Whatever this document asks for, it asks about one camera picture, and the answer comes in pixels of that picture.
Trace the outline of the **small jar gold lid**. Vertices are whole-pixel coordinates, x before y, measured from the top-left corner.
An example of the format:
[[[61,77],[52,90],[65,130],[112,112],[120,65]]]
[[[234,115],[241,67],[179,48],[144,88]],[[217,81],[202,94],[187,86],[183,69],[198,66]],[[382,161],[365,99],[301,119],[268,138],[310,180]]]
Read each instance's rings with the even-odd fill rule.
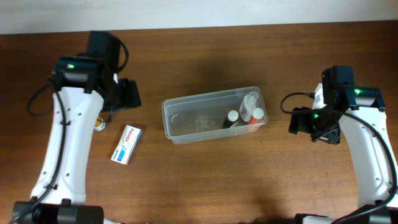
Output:
[[[95,131],[101,131],[101,130],[103,130],[104,128],[106,127],[106,122],[105,122],[105,120],[102,118],[102,117],[97,117],[97,119],[96,119],[96,123],[95,123],[95,126],[94,126],[94,130]]]

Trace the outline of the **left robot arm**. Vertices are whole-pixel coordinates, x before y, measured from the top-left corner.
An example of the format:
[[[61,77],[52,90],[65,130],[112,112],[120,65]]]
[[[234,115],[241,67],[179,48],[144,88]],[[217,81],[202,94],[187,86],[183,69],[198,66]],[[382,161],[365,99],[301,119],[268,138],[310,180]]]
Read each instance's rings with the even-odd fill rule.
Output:
[[[100,113],[141,105],[137,84],[118,73],[126,45],[105,31],[91,31],[86,50],[63,56],[48,87],[53,123],[45,160],[27,202],[16,202],[11,223],[109,223],[100,206],[86,205],[86,167]]]

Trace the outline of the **black bottle white cap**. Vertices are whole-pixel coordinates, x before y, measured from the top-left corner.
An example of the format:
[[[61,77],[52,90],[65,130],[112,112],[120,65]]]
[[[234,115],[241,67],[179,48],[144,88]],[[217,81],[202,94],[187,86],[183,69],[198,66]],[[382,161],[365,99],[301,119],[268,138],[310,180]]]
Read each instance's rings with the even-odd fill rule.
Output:
[[[223,129],[232,128],[239,119],[239,113],[236,110],[231,110],[223,122]]]

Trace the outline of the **white Panadol box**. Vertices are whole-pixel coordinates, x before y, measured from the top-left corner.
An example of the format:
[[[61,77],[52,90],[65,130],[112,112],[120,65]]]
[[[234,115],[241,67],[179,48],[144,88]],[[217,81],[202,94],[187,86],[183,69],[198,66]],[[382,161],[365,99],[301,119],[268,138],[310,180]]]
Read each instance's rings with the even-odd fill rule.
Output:
[[[142,130],[130,125],[126,125],[121,138],[116,146],[111,160],[120,164],[127,165],[132,152],[141,136]]]

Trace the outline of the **orange tube white cap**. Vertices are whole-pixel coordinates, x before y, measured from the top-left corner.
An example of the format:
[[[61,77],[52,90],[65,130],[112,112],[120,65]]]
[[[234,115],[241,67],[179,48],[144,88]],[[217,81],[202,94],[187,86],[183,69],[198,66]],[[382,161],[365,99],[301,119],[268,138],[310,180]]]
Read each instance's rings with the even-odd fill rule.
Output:
[[[252,111],[252,116],[249,120],[249,124],[258,124],[261,122],[262,118],[264,117],[265,113],[264,110],[261,108],[254,108]]]

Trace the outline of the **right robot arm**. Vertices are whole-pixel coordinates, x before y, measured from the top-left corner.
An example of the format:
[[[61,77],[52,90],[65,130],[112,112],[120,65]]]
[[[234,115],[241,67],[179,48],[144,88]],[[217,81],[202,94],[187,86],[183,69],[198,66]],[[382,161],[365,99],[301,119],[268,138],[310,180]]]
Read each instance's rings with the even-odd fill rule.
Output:
[[[340,218],[298,213],[295,223],[397,223],[397,162],[386,127],[386,104],[377,88],[357,86],[352,67],[322,73],[310,108],[294,108],[289,132],[337,145],[344,136],[358,185],[358,209]]]

